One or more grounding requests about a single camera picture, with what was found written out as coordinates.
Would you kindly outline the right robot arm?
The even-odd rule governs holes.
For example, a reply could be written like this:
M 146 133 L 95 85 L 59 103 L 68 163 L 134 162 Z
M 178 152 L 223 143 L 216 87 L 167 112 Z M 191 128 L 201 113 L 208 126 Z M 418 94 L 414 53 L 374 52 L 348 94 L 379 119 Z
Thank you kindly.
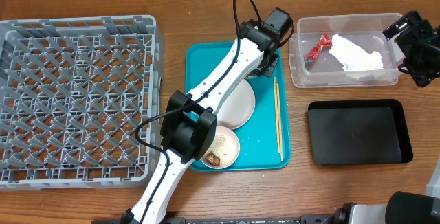
M 426 87 L 439 77 L 439 28 L 433 28 L 418 11 L 410 11 L 383 31 L 395 39 L 405 58 L 398 70 L 412 77 L 418 87 Z M 396 192 L 376 223 L 439 224 L 439 198 Z

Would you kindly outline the white tissue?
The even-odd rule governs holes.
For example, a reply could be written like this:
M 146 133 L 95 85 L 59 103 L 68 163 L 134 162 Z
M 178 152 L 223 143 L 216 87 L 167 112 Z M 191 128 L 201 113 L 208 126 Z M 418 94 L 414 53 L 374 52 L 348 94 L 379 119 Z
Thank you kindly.
M 382 55 L 373 51 L 368 53 L 359 45 L 337 34 L 331 38 L 329 53 L 343 65 L 343 71 L 371 71 L 384 68 Z

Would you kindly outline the red snack wrapper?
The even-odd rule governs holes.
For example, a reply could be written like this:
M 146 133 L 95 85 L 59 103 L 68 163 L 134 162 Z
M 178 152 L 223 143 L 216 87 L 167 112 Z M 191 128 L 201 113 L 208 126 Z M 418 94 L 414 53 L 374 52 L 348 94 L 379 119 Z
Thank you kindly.
M 324 33 L 317 44 L 305 55 L 305 59 L 316 60 L 324 48 L 332 47 L 333 43 L 327 33 Z

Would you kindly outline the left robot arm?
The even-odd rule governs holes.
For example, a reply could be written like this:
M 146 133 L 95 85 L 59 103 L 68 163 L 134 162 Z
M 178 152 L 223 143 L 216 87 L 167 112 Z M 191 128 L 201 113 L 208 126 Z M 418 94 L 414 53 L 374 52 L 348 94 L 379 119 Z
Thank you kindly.
M 176 91 L 166 112 L 143 121 L 141 129 L 162 119 L 159 161 L 141 199 L 122 215 L 121 223 L 161 223 L 186 169 L 200 159 L 215 138 L 217 113 L 237 85 L 248 76 L 271 77 L 279 57 L 276 50 L 292 35 L 293 20 L 280 8 L 269 17 L 237 23 L 237 38 L 215 69 L 188 93 Z

